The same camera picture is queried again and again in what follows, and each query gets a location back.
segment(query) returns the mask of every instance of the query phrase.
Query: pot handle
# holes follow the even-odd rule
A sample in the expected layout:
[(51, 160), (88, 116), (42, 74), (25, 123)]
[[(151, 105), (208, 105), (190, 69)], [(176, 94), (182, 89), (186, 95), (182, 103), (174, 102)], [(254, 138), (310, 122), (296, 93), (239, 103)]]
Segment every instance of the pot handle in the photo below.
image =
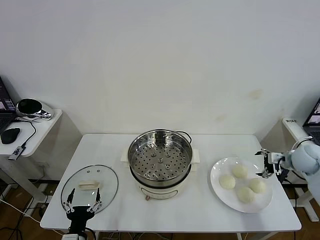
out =
[(183, 133), (183, 134), (187, 135), (188, 138), (190, 139), (189, 144), (192, 142), (192, 138), (191, 138), (191, 136), (190, 136), (187, 132), (185, 132), (185, 131), (175, 131), (175, 132), (176, 132), (176, 133)]

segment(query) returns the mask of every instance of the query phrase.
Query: cable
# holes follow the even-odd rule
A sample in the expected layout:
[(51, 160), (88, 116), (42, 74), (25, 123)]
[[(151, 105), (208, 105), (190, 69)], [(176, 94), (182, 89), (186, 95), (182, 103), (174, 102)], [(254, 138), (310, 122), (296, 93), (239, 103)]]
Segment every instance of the cable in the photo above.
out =
[(131, 240), (133, 240), (133, 239), (132, 239), (132, 236), (131, 236), (131, 234), (130, 234), (130, 232), (127, 232), (127, 233), (129, 234), (129, 236), (130, 236)]
[[(285, 179), (284, 181), (292, 184), (292, 182), (290, 182), (290, 181), (287, 180), (287, 179)], [(294, 207), (294, 212), (295, 212), (295, 214), (297, 214), (297, 193), (296, 193), (296, 190), (295, 190), (295, 189), (293, 189), (293, 192), (294, 192), (294, 205), (295, 205), (295, 207)], [(294, 240), (296, 240), (296, 232), (295, 232), (295, 231), (293, 232), (293, 236), (294, 236)]]
[(40, 178), (39, 178), (38, 180), (36, 180), (36, 181), (30, 181), (30, 183), (36, 184), (37, 182), (39, 182), (39, 180), (43, 179), (43, 178), (46, 176), (45, 166), (40, 166), (40, 167), (42, 168), (42, 171), (43, 171), (42, 177), (40, 177)]
[(136, 239), (136, 237), (139, 235), (139, 234), (142, 234), (141, 232), (138, 232), (136, 235), (133, 236), (133, 240)]
[(299, 176), (295, 171), (292, 171), (294, 175), (296, 175), (298, 178), (302, 179), (302, 180), (306, 180), (305, 178), (303, 178), (302, 176)]
[(159, 234), (159, 233), (157, 233), (157, 232), (143, 232), (143, 233), (139, 236), (139, 238), (138, 238), (137, 240), (139, 240), (139, 239), (143, 236), (143, 234), (146, 234), (146, 233), (158, 235), (160, 238), (162, 238), (162, 239), (164, 239), (164, 240), (170, 240), (169, 238), (166, 238), (165, 236), (162, 236), (161, 234)]
[(97, 240), (96, 233), (91, 228), (86, 227), (85, 229), (89, 230), (92, 233), (94, 240)]
[(24, 143), (22, 143), (21, 147), (25, 147), (26, 144), (27, 144), (27, 142), (29, 141), (29, 139), (32, 138), (32, 137), (36, 134), (37, 129), (35, 128), (35, 126), (32, 124), (31, 121), (23, 121), (23, 120), (20, 120), (20, 119), (14, 119), (12, 122), (16, 122), (16, 123), (18, 123), (18, 122), (24, 122), (24, 123), (30, 123), (30, 124), (31, 124), (34, 132), (31, 134), (31, 136), (29, 136), (29, 137), (25, 140)]
[[(35, 222), (37, 222), (37, 223), (40, 224), (40, 222), (39, 222), (38, 220), (35, 220), (35, 219), (34, 219), (32, 216), (30, 216), (29, 214), (27, 214), (27, 213), (25, 213), (25, 212), (23, 212), (23, 211), (20, 211), (18, 208), (16, 208), (15, 206), (11, 205), (10, 203), (8, 203), (8, 202), (6, 202), (6, 201), (4, 201), (4, 200), (2, 200), (2, 199), (0, 199), (0, 201), (3, 202), (3, 203), (5, 203), (5, 204), (7, 204), (7, 205), (9, 205), (9, 206), (11, 206), (11, 207), (13, 207), (15, 210), (19, 211), (19, 212), (22, 213), (23, 215), (28, 216), (29, 218), (31, 218), (32, 220), (34, 220)], [(63, 234), (61, 234), (60, 232), (57, 232), (56, 230), (53, 230), (53, 229), (52, 229), (52, 231), (54, 231), (54, 232), (56, 232), (57, 234), (63, 236)]]
[[(31, 202), (31, 203), (30, 203), (30, 205), (31, 205), (31, 204), (33, 203), (33, 201), (34, 201), (34, 197), (31, 197), (31, 198), (26, 202), (26, 204), (24, 205), (23, 208), (25, 209), (25, 208), (27, 207), (27, 205), (29, 204), (29, 202)], [(19, 218), (18, 218), (18, 222), (17, 222), (17, 224), (15, 225), (15, 228), (14, 228), (13, 232), (11, 233), (10, 237), (8, 238), (8, 240), (11, 239), (11, 237), (14, 235), (15, 232), (16, 232), (16, 235), (18, 235), (19, 225), (20, 225), (20, 222), (22, 221), (23, 217), (24, 217), (24, 215), (23, 215), (23, 214), (20, 214), (20, 216), (19, 216)]]
[[(4, 230), (4, 229), (8, 229), (8, 230), (11, 230), (11, 231), (15, 231), (14, 228), (10, 228), (10, 227), (2, 227), (2, 228), (0, 228), (0, 231), (1, 231), (1, 230)], [(18, 232), (19, 232), (19, 235), (20, 235), (21, 240), (23, 240), (22, 233), (21, 233), (21, 231), (20, 231), (19, 229), (18, 229)]]
[(300, 142), (301, 140), (303, 140), (303, 139), (310, 140), (310, 139), (312, 139), (312, 136), (305, 136), (305, 137), (299, 138), (299, 139), (293, 144), (293, 146), (292, 146), (292, 148), (291, 148), (291, 151), (293, 151), (294, 148), (295, 148), (295, 146), (296, 146), (296, 144), (299, 143), (299, 142)]
[(314, 141), (314, 139), (311, 137), (310, 139), (306, 139), (306, 140), (299, 142), (299, 144), (295, 147), (295, 149), (297, 149), (305, 141)]

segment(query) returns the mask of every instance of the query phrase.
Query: power cord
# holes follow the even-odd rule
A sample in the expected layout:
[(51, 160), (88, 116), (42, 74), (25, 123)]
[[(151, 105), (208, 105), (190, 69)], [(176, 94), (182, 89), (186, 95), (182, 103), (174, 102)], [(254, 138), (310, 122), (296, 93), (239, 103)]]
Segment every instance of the power cord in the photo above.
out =
[[(14, 208), (15, 210), (17, 210), (17, 211), (19, 211), (20, 213), (22, 213), (23, 215), (28, 216), (28, 217), (31, 218), (33, 221), (35, 221), (35, 222), (37, 222), (37, 223), (40, 224), (40, 222), (39, 222), (38, 220), (35, 220), (35, 219), (34, 219), (32, 216), (30, 216), (29, 214), (27, 214), (27, 213), (25, 213), (25, 212), (23, 212), (23, 211), (20, 211), (18, 208), (16, 208), (15, 206), (11, 205), (10, 203), (8, 203), (8, 202), (6, 202), (6, 201), (4, 201), (4, 200), (2, 200), (2, 199), (0, 199), (0, 201), (3, 202), (3, 203), (5, 203), (5, 204), (7, 204), (7, 205), (9, 205), (9, 206), (11, 206), (11, 207)], [(54, 232), (56, 232), (57, 234), (63, 236), (63, 234), (61, 234), (60, 232), (57, 232), (56, 230), (53, 230), (53, 229), (52, 229), (52, 231), (54, 231)]]
[[(284, 179), (284, 181), (291, 184), (291, 185), (293, 184), (292, 182), (290, 182), (287, 179)], [(295, 214), (297, 214), (297, 193), (296, 193), (295, 189), (293, 189), (293, 192), (294, 192), (294, 205), (295, 205), (294, 212), (295, 212)], [(294, 240), (296, 240), (296, 232), (295, 231), (293, 232), (293, 236), (294, 236)]]
[(97, 240), (96, 233), (92, 229), (88, 227), (86, 227), (85, 229), (89, 230), (92, 233), (94, 240)]
[(294, 175), (296, 175), (298, 178), (302, 179), (302, 180), (306, 180), (305, 178), (303, 178), (302, 176), (299, 176), (295, 171), (292, 171)]
[(12, 120), (12, 122), (13, 122), (13, 123), (24, 122), (24, 123), (30, 123), (30, 124), (31, 124), (34, 132), (33, 132), (33, 133), (31, 134), (31, 136), (29, 136), (29, 137), (27, 138), (27, 140), (25, 140), (25, 142), (21, 145), (21, 147), (25, 147), (26, 144), (27, 144), (27, 142), (29, 141), (29, 139), (32, 138), (32, 137), (36, 134), (37, 129), (35, 128), (35, 126), (33, 125), (33, 123), (32, 123), (31, 121), (23, 121), (23, 120), (20, 120), (20, 119), (14, 119), (14, 120)]

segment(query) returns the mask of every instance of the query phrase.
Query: white table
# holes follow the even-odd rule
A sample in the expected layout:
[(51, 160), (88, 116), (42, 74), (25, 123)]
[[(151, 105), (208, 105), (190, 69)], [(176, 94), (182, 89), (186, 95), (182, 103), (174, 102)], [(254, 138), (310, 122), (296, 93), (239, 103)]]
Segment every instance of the white table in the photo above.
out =
[(208, 185), (213, 164), (224, 157), (238, 156), (262, 167), (261, 146), (254, 135), (192, 135), (199, 150), (197, 171), (187, 177), (180, 195), (146, 201), (128, 168), (120, 161), (124, 148), (135, 139), (129, 134), (86, 134), (82, 137), (41, 220), (45, 229), (66, 230), (70, 221), (61, 205), (61, 191), (75, 172), (89, 165), (106, 165), (118, 176), (118, 192), (112, 203), (87, 222), (96, 231), (240, 233), (263, 232), (253, 238), (266, 239), (277, 232), (296, 231), (301, 223), (289, 199), (272, 176), (273, 200), (260, 213), (242, 213), (225, 205)]
[[(21, 146), (27, 140), (27, 138), (33, 134), (34, 129), (32, 128), (31, 124), (28, 122), (12, 122), (6, 129), (20, 128), (20, 133), (17, 139), (10, 144), (2, 144), (0, 141), (0, 168), (35, 198), (32, 206), (30, 205), (28, 208), (34, 207), (33, 205), (36, 205), (39, 202), (45, 202), (45, 200), (48, 202), (50, 199), (47, 199), (47, 197), (41, 192), (41, 190), (43, 191), (46, 186), (42, 185), (40, 189), (36, 188), (30, 181), (28, 181), (26, 174), (21, 171), (16, 164), (19, 161), (23, 161), (24, 157), (29, 157), (36, 151), (42, 140), (46, 137), (61, 115), (62, 111), (60, 109), (54, 109), (54, 116), (52, 119), (44, 122), (32, 123), (36, 129), (36, 133), (28, 140), (25, 145), (25, 150), (22, 152), (17, 161), (8, 160), (8, 156), (10, 156), (18, 146)], [(10, 183), (8, 178), (4, 178), (3, 180), (8, 184)], [(10, 188), (11, 184), (8, 185), (4, 192), (7, 193)]]

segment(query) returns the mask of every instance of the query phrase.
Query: dough ball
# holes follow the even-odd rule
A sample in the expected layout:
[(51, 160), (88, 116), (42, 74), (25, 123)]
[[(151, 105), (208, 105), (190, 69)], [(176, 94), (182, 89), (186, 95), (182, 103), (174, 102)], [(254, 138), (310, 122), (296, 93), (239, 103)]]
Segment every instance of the dough ball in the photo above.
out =
[(219, 177), (219, 183), (224, 189), (233, 189), (236, 185), (236, 180), (231, 175), (222, 175)]
[(257, 194), (264, 193), (266, 191), (266, 184), (259, 178), (251, 179), (249, 182), (249, 188)]
[(243, 186), (239, 188), (239, 190), (236, 192), (239, 200), (245, 204), (251, 203), (253, 200), (255, 200), (255, 193), (247, 186)]
[(248, 175), (248, 168), (246, 166), (243, 166), (241, 164), (236, 164), (232, 168), (232, 173), (235, 175), (237, 178), (244, 179)]

